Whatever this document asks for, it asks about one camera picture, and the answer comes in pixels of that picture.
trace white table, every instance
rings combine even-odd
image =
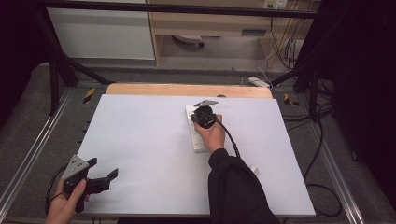
[[[103,95],[78,152],[96,157],[90,178],[119,168],[110,190],[92,195],[86,215],[104,217],[207,216],[209,153],[192,152],[185,105],[219,101],[223,115],[248,165],[258,175],[277,216],[315,214],[291,148],[276,100],[191,96]],[[234,155],[230,140],[226,148]]]

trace human hand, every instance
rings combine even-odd
[[[221,114],[217,114],[216,118],[222,121]],[[224,148],[225,131],[217,122],[208,129],[202,128],[197,123],[194,123],[194,127],[195,131],[201,135],[204,145],[210,153],[213,153],[219,148]]]
[[[64,192],[64,181],[61,179],[56,187],[55,194],[58,195],[52,200],[46,224],[66,224],[70,223],[76,209],[78,199],[84,193],[87,183],[82,179],[73,190],[70,197],[66,197]]]

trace gray floor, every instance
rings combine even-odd
[[[205,47],[199,49],[197,46],[179,43],[167,37],[163,49],[163,64],[160,66],[137,66],[139,68],[134,70],[96,66],[92,70],[118,82],[248,85],[246,77],[261,75],[257,65],[262,63],[263,55],[258,48],[257,41],[223,37],[210,37],[204,41]],[[271,78],[279,76],[279,74],[269,75]],[[83,75],[80,77],[84,81],[89,81],[86,83],[91,83],[89,78]],[[294,95],[289,88],[292,82],[289,80],[280,88],[275,88],[273,95],[279,101],[282,115],[300,116],[304,114],[300,106],[286,105],[283,101],[285,92],[290,94],[290,99],[296,99],[293,98]],[[78,141],[83,140],[83,130],[88,129],[87,121],[91,119],[100,95],[106,91],[106,86],[98,86],[90,103],[84,105],[82,101],[88,89],[89,87],[73,89],[63,116],[51,133],[14,204],[9,209],[6,223],[12,220],[17,220],[17,223],[24,221],[26,223],[26,219],[21,218],[29,218],[27,222],[33,222],[30,218],[39,221],[45,217],[44,195],[50,178],[57,168],[78,151]],[[32,80],[21,101],[15,107],[7,124],[0,130],[1,192],[6,189],[23,162],[30,146],[44,126],[49,111],[49,69],[41,66],[33,72]],[[286,128],[297,125],[299,123],[287,123]],[[351,151],[337,119],[331,116],[323,118],[323,128],[325,140],[336,158],[366,223],[396,223],[394,210],[365,164],[351,159]],[[307,124],[289,131],[289,135],[297,161],[304,173],[316,151],[317,142]],[[332,181],[321,157],[313,166],[307,182],[332,188]],[[329,213],[335,211],[337,204],[332,195],[317,189],[309,192],[315,207]],[[348,223],[348,219],[343,212],[339,217],[317,215],[316,217],[292,218],[288,221],[288,223],[302,222]]]

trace black sleeve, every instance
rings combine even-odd
[[[209,159],[210,216],[213,224],[279,223],[268,207],[259,179],[239,158],[216,150]]]

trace white cabinet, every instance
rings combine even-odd
[[[146,3],[145,0],[103,2]],[[147,12],[49,8],[49,15],[69,57],[155,59]]]

